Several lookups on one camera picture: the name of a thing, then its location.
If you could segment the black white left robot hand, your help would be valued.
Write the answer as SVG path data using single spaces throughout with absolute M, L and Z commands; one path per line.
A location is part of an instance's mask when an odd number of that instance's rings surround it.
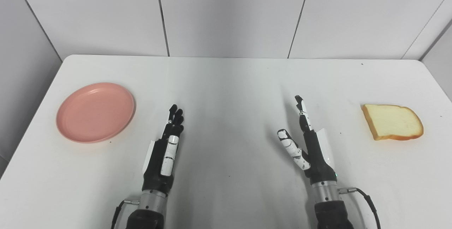
M 167 197 L 174 183 L 174 164 L 184 130 L 183 110 L 176 104 L 169 109 L 162 136 L 155 141 L 148 166 L 143 175 L 143 191 L 159 191 Z

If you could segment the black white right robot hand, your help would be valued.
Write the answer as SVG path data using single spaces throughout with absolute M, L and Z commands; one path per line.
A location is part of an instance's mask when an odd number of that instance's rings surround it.
M 299 126 L 303 132 L 306 150 L 303 150 L 290 136 L 286 129 L 280 129 L 276 133 L 281 144 L 291 156 L 295 164 L 305 173 L 310 184 L 323 181 L 337 182 L 337 174 L 326 163 L 321 150 L 320 141 L 307 113 L 305 102 L 299 95 L 295 96 L 296 107 L 299 110 Z

